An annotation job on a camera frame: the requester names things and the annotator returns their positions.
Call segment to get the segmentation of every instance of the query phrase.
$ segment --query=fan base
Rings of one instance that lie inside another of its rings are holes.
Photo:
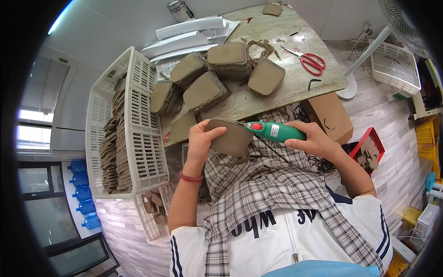
[[[346,77],[346,80],[348,81],[348,87],[343,90],[336,91],[335,93],[340,98],[351,99],[357,94],[357,81],[355,80],[354,74],[350,74],[348,77]]]

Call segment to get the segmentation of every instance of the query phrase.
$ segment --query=hand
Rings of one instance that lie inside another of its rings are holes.
[[[285,146],[302,150],[308,154],[319,156],[332,162],[337,152],[341,149],[337,142],[332,141],[317,123],[304,123],[290,121],[285,125],[294,127],[306,134],[306,140],[290,139],[284,142]]]
[[[188,156],[183,167],[183,174],[189,177],[199,177],[205,162],[209,158],[211,141],[226,133],[226,127],[217,127],[205,133],[209,119],[192,126],[189,130]]]

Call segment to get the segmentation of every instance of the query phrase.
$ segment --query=zipper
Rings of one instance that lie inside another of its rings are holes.
[[[284,219],[286,235],[288,236],[289,243],[291,244],[292,258],[293,258],[294,262],[299,262],[297,249],[295,248],[294,236],[292,235],[291,226],[289,224],[289,218],[288,218],[286,211],[283,211],[283,219]]]

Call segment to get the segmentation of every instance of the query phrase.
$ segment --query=blue water bottle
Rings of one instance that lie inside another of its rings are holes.
[[[82,223],[82,227],[86,227],[88,230],[100,227],[101,222],[98,216],[92,215],[87,218]]]
[[[77,197],[78,201],[86,201],[92,199],[91,190],[88,187],[79,187],[75,189],[72,197]]]
[[[73,174],[86,173],[86,162],[84,160],[73,160],[71,161],[71,165],[68,166],[68,169],[70,169]]]
[[[75,187],[87,187],[89,186],[89,179],[86,174],[74,174],[69,183],[74,184]]]
[[[87,215],[90,213],[95,213],[95,205],[92,200],[81,201],[78,204],[78,208],[75,210],[79,211],[82,215]]]

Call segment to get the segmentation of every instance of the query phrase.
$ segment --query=checkered cloth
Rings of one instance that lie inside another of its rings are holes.
[[[261,116],[264,121],[284,123],[279,111]],[[229,276],[227,234],[238,224],[272,209],[315,209],[349,257],[362,266],[383,264],[374,249],[348,222],[326,189],[323,175],[311,171],[304,152],[264,138],[253,137],[248,150],[250,161],[239,165],[235,158],[217,153],[205,166],[205,177],[214,205],[205,218],[205,276]]]

